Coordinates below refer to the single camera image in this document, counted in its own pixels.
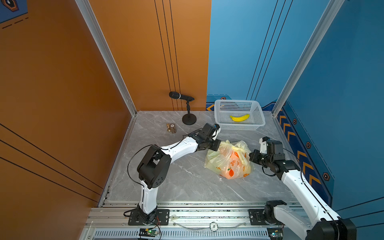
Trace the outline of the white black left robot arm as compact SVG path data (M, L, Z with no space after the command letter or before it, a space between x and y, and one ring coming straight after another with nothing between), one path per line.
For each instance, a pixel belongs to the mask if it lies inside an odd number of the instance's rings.
M221 141L218 124L205 124L200 130L186 135L180 142L159 147L151 145L137 167L140 185L142 186L139 210L146 216L157 209L158 187L164 182L170 165L176 160L198 151L219 149Z

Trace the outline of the yellowish plastic bag orange print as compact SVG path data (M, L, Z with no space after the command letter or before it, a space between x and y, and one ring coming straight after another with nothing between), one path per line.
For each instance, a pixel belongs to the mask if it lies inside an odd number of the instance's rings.
M245 178L251 173L251 150L244 141L221 142L217 151L208 150L205 168L228 180Z

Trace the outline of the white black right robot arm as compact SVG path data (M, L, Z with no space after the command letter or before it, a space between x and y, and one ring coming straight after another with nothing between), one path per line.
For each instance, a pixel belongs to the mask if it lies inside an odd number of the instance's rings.
M355 240L357 228L343 219L312 188L295 161L286 160L280 141L260 139L260 149L250 154L251 162L268 168L295 195L307 214L303 218L281 200L268 201L264 219L269 224L284 224L302 240Z

